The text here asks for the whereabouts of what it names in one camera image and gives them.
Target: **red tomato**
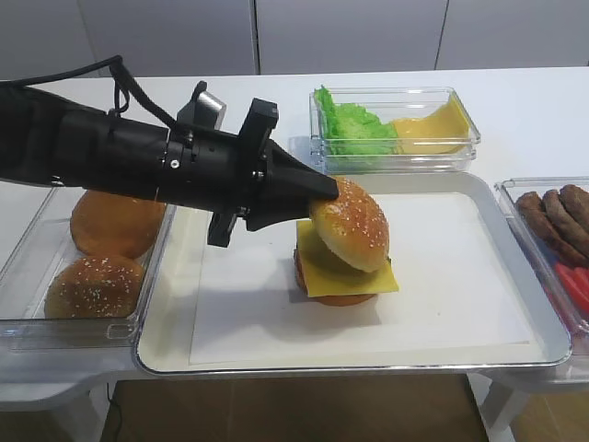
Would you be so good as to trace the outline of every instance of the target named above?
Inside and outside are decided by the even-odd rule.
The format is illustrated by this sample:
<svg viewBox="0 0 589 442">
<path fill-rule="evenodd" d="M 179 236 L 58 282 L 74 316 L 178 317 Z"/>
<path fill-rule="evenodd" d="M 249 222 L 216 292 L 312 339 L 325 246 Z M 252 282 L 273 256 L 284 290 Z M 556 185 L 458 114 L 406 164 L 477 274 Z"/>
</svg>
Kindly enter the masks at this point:
<svg viewBox="0 0 589 442">
<path fill-rule="evenodd" d="M 589 277 L 587 276 L 585 269 L 582 267 L 577 267 L 574 269 L 572 279 L 574 279 L 574 282 L 577 283 L 585 297 L 589 297 Z"/>
<path fill-rule="evenodd" d="M 589 297 L 586 297 L 581 288 L 575 283 L 573 279 L 574 271 L 560 263 L 556 264 L 555 269 L 562 285 L 564 285 L 569 297 L 571 297 L 572 302 L 574 302 L 584 314 L 589 315 Z"/>
</svg>

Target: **yellow cheese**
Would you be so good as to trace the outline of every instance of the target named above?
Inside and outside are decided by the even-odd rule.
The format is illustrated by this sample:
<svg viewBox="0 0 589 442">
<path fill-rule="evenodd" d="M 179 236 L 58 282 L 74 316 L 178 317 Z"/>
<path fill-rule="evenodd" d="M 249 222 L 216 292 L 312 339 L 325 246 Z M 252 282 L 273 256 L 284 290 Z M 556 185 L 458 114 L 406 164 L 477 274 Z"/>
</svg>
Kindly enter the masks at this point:
<svg viewBox="0 0 589 442">
<path fill-rule="evenodd" d="M 297 221 L 296 241 L 309 297 L 398 291 L 390 262 L 372 273 L 354 269 L 328 249 L 311 221 Z"/>
<path fill-rule="evenodd" d="M 392 122 L 398 137 L 405 139 L 400 143 L 399 151 L 405 155 L 447 154 L 462 148 L 462 145 L 432 144 L 417 145 L 407 139 L 445 139 L 467 138 L 468 122 L 460 105 L 454 97 L 433 114 L 424 118 L 401 118 Z"/>
</svg>

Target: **hamburger bun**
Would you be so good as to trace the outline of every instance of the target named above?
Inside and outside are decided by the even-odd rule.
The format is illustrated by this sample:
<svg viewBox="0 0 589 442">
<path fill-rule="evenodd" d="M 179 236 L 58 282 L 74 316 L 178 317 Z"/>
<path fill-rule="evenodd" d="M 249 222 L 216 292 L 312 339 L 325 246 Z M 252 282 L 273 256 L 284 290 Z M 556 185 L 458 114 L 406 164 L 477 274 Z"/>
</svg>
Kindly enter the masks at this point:
<svg viewBox="0 0 589 442">
<path fill-rule="evenodd" d="M 87 191 L 72 212 L 72 239 L 86 255 L 135 259 L 156 241 L 165 210 L 165 204 L 154 201 Z"/>
<path fill-rule="evenodd" d="M 376 201 L 358 184 L 335 178 L 340 196 L 314 201 L 309 215 L 328 248 L 351 267 L 374 272 L 388 257 L 388 222 Z"/>
<path fill-rule="evenodd" d="M 298 250 L 294 250 L 294 264 L 296 266 L 296 283 L 306 293 L 305 277 L 303 276 L 303 266 L 299 259 Z M 376 294 L 365 295 L 347 295 L 345 297 L 312 297 L 311 299 L 331 307 L 349 307 L 361 304 L 368 299 L 375 297 Z"/>
<path fill-rule="evenodd" d="M 144 269 L 117 255 L 84 257 L 49 287 L 45 318 L 126 318 L 135 310 Z"/>
</svg>

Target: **white table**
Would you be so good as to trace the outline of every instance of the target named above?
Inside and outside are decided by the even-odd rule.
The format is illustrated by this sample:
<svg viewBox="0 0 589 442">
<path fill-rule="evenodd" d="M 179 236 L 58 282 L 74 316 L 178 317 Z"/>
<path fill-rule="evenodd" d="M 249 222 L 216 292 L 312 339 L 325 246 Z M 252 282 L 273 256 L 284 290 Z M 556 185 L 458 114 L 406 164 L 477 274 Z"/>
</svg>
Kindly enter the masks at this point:
<svg viewBox="0 0 589 442">
<path fill-rule="evenodd" d="M 280 120 L 272 138 L 285 148 L 293 145 L 296 137 L 308 136 L 308 94 L 320 84 L 328 87 L 450 86 L 456 89 L 482 134 L 479 157 L 470 172 L 490 186 L 514 177 L 588 174 L 589 148 L 584 139 L 589 122 L 589 87 L 586 86 L 589 69 L 584 67 L 146 78 L 140 83 L 155 103 L 175 115 L 201 79 L 208 82 L 213 94 L 227 103 L 223 129 L 228 132 L 238 131 L 252 98 L 278 103 Z M 44 88 L 101 109 L 112 105 L 110 79 L 75 79 Z M 136 103 L 125 117 L 157 123 Z M 6 259 L 46 192 L 0 185 L 0 203 L 10 207 L 3 212 L 0 260 Z M 142 376 L 133 366 L 129 349 L 125 348 L 10 353 L 0 346 L 0 410 L 51 408 L 98 383 Z M 575 356 L 563 366 L 535 373 L 492 372 L 486 376 L 500 381 L 493 384 L 481 408 L 491 433 L 499 435 L 499 430 L 521 410 L 527 393 L 577 390 L 589 385 L 589 360 Z"/>
</svg>

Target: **white paper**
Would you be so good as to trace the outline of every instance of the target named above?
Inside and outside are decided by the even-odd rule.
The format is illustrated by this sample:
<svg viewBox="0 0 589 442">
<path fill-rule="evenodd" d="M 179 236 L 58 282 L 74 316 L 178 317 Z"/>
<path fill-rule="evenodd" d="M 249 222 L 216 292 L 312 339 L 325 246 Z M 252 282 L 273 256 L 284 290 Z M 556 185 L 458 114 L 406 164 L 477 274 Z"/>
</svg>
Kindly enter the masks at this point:
<svg viewBox="0 0 589 442">
<path fill-rule="evenodd" d="M 400 290 L 358 306 L 309 300 L 295 282 L 295 222 L 206 248 L 191 364 L 528 342 L 516 287 L 464 194 L 377 195 Z"/>
</svg>

